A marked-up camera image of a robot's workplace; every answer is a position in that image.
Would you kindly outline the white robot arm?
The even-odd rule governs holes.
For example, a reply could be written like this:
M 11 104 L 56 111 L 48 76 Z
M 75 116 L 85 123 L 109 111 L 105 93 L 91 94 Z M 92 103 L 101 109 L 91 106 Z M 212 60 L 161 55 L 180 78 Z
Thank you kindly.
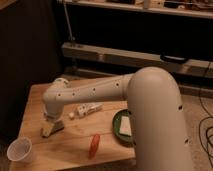
M 145 67 L 69 88 L 59 78 L 45 91 L 44 116 L 56 122 L 71 103 L 127 102 L 138 171 L 194 171 L 179 87 L 170 73 Z

